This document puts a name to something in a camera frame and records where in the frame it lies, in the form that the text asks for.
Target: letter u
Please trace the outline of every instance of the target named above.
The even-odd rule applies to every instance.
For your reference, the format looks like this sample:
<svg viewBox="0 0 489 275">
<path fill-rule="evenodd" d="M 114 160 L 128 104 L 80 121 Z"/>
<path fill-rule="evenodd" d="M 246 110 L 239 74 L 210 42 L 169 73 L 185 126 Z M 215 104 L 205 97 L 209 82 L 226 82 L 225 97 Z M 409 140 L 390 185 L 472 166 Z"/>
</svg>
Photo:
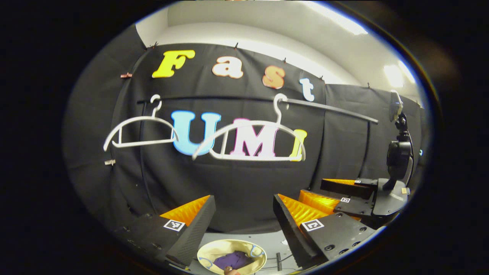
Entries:
<svg viewBox="0 0 489 275">
<path fill-rule="evenodd" d="M 173 127 L 178 134 L 178 141 L 174 141 L 173 145 L 182 154 L 191 156 L 199 144 L 190 141 L 190 122 L 194 120 L 195 114 L 190 111 L 174 111 L 171 115 L 173 119 Z M 204 139 L 216 132 L 217 123 L 221 120 L 221 115 L 217 113 L 203 113 L 201 119 L 205 122 Z M 214 146 L 214 140 L 205 146 L 200 155 L 207 154 Z"/>
</svg>

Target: orange soft gripper pad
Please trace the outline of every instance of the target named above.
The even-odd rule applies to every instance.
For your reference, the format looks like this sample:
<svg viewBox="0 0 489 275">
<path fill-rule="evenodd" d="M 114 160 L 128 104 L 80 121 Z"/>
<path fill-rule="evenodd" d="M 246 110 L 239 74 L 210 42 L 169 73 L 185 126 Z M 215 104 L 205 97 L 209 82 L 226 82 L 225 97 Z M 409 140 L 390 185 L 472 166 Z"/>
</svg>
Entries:
<svg viewBox="0 0 489 275">
<path fill-rule="evenodd" d="M 205 204 L 205 202 L 207 201 L 207 199 L 209 199 L 209 197 L 210 195 L 186 203 L 180 207 L 177 207 L 173 210 L 170 210 L 160 215 L 160 217 L 178 221 L 178 222 L 183 222 L 185 223 L 186 226 L 189 226 L 190 223 L 194 220 L 195 216 L 197 216 L 197 213 L 202 208 L 202 205 Z"/>
<path fill-rule="evenodd" d="M 355 180 L 337 180 L 337 179 L 324 179 L 324 180 L 334 182 L 334 183 L 342 183 L 342 184 L 349 184 L 349 185 L 355 184 Z"/>
<path fill-rule="evenodd" d="M 280 197 L 282 202 L 284 202 L 292 218 L 294 219 L 295 224 L 299 228 L 301 223 L 327 216 L 326 213 L 317 210 L 309 205 L 303 204 L 302 202 L 296 201 L 281 194 L 278 194 L 278 196 Z"/>
<path fill-rule="evenodd" d="M 311 207 L 314 207 L 315 209 L 320 210 L 328 215 L 333 214 L 333 209 L 339 203 L 339 200 L 337 199 L 332 199 L 318 194 L 309 193 L 304 190 L 301 190 L 301 194 L 299 195 L 299 201 Z"/>
</svg>

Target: white clothes hanger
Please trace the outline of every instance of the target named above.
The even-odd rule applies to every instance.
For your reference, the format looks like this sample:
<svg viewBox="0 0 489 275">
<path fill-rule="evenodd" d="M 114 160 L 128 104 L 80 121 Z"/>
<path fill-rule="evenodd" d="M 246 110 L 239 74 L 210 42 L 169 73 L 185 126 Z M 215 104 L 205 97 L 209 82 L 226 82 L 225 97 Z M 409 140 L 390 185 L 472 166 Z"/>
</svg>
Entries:
<svg viewBox="0 0 489 275">
<path fill-rule="evenodd" d="M 153 103 L 155 99 L 160 99 L 160 96 L 158 94 L 153 95 L 151 97 L 151 101 L 150 102 Z M 141 146 L 141 145 L 151 145 L 151 144 L 160 144 L 160 143 L 168 143 L 168 142 L 174 142 L 175 140 L 178 141 L 178 134 L 175 131 L 175 128 L 173 128 L 173 125 L 170 122 L 168 122 L 168 121 L 166 121 L 164 119 L 155 117 L 156 112 L 161 108 L 161 104 L 162 104 L 162 101 L 160 100 L 158 106 L 153 109 L 153 114 L 151 116 L 147 116 L 147 115 L 137 116 L 137 117 L 129 118 L 129 119 L 124 120 L 121 123 L 119 123 L 109 133 L 109 135 L 105 139 L 104 151 L 107 151 L 107 148 L 109 147 L 109 142 L 111 141 L 112 137 L 117 132 L 119 132 L 119 142 L 118 143 L 115 143 L 112 140 L 112 144 L 115 147 L 117 147 L 117 148 L 120 148 L 120 147 L 133 147 L 133 146 Z M 127 125 L 129 123 L 132 123 L 132 122 L 135 122 L 135 121 L 141 121 L 141 120 L 156 121 L 156 122 L 160 122 L 160 123 L 163 123 L 163 124 L 169 126 L 170 128 L 172 128 L 172 133 L 171 133 L 171 136 L 170 136 L 171 138 L 170 139 L 160 139 L 160 140 L 150 140 L 150 141 L 136 141 L 136 142 L 122 143 L 122 127 L 124 127 L 125 125 Z"/>
<path fill-rule="evenodd" d="M 207 137 L 200 145 L 197 147 L 197 150 L 193 153 L 192 159 L 195 160 L 197 158 L 198 153 L 202 150 L 203 147 L 208 145 L 211 141 L 213 141 L 215 138 L 219 137 L 220 135 L 224 134 L 223 140 L 222 140 L 222 146 L 221 146 L 221 153 L 218 154 L 212 150 L 212 148 L 209 150 L 209 154 L 214 157 L 215 159 L 219 160 L 249 160 L 249 161 L 299 161 L 299 160 L 306 160 L 306 148 L 304 147 L 304 143 L 302 142 L 302 139 L 298 136 L 298 134 L 294 133 L 293 130 L 290 128 L 280 124 L 280 121 L 282 119 L 282 113 L 280 112 L 280 109 L 278 109 L 278 101 L 280 100 L 286 100 L 287 97 L 282 94 L 278 93 L 274 99 L 273 99 L 273 108 L 275 112 L 277 113 L 277 122 L 272 122 L 272 121 L 264 121 L 264 120 L 250 120 L 250 121 L 243 121 L 243 122 L 236 122 L 227 126 L 224 126 L 220 128 L 218 131 L 216 131 L 213 135 Z M 226 149 L 226 144 L 227 144 L 227 137 L 229 134 L 229 131 L 234 130 L 239 127 L 244 127 L 244 126 L 253 126 L 253 125 L 263 125 L 263 126 L 272 126 L 272 127 L 277 127 L 278 129 L 283 130 L 284 132 L 292 135 L 293 137 L 297 138 L 301 144 L 302 148 L 302 153 L 296 157 L 259 157 L 259 156 L 232 156 L 232 155 L 226 155 L 224 153 Z"/>
</svg>

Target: letter m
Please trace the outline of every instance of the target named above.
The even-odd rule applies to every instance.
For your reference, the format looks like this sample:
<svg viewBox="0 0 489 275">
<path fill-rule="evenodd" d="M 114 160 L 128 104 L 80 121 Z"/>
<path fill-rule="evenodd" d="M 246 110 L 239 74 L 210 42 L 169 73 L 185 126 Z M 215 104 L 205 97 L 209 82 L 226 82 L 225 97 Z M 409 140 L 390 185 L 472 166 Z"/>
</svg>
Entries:
<svg viewBox="0 0 489 275">
<path fill-rule="evenodd" d="M 249 121 L 246 118 L 237 118 L 233 123 Z M 243 126 L 236 128 L 236 143 L 234 144 L 234 150 L 230 152 L 231 155 L 245 156 L 245 145 L 250 156 L 256 155 L 260 145 L 261 151 L 258 153 L 259 157 L 274 157 L 273 151 L 275 146 L 275 135 L 278 128 L 271 126 L 263 126 L 258 135 L 255 133 L 253 126 Z"/>
</svg>

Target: orange letter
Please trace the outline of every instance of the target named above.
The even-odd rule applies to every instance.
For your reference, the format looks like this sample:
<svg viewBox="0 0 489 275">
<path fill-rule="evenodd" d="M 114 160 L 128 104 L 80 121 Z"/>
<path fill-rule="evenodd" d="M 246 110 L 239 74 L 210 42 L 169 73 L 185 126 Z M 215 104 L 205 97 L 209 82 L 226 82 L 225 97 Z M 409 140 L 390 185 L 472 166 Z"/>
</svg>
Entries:
<svg viewBox="0 0 489 275">
<path fill-rule="evenodd" d="M 228 76 L 231 78 L 240 78 L 243 76 L 241 71 L 241 60 L 232 56 L 221 56 L 217 59 L 217 64 L 212 67 L 212 72 L 218 76 Z"/>
<path fill-rule="evenodd" d="M 153 78 L 171 77 L 175 73 L 175 71 L 172 70 L 173 65 L 175 65 L 175 69 L 181 68 L 183 66 L 183 63 L 185 63 L 185 57 L 194 58 L 195 51 L 169 50 L 164 52 L 163 55 L 165 57 L 163 58 L 163 61 L 161 61 L 158 70 L 153 72 Z"/>
<path fill-rule="evenodd" d="M 285 71 L 277 66 L 268 66 L 262 78 L 263 85 L 274 89 L 280 89 L 284 85 Z"/>
</svg>

